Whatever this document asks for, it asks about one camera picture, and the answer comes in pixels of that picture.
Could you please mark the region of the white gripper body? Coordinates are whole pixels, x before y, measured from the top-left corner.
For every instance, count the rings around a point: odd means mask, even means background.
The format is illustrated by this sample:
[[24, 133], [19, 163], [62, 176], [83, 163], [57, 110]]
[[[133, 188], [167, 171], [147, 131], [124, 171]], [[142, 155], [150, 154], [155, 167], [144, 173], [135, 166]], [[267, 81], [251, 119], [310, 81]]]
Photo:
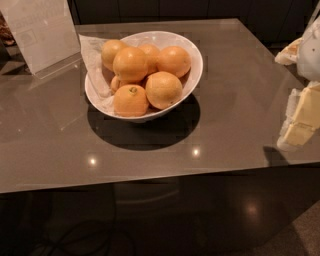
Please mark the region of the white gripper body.
[[309, 81], [320, 81], [320, 17], [302, 36], [297, 53], [297, 71]]

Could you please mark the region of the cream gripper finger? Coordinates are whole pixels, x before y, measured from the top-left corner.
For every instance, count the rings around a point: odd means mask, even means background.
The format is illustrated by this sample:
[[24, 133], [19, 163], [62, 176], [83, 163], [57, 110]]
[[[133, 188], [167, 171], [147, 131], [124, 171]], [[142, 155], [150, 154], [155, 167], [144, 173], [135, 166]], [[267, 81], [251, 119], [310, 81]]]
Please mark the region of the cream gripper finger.
[[311, 81], [303, 90], [293, 89], [285, 114], [277, 147], [283, 151], [295, 151], [320, 128], [320, 83]]
[[276, 55], [275, 62], [285, 66], [297, 64], [299, 60], [299, 49], [302, 42], [302, 38], [298, 38], [291, 42]]

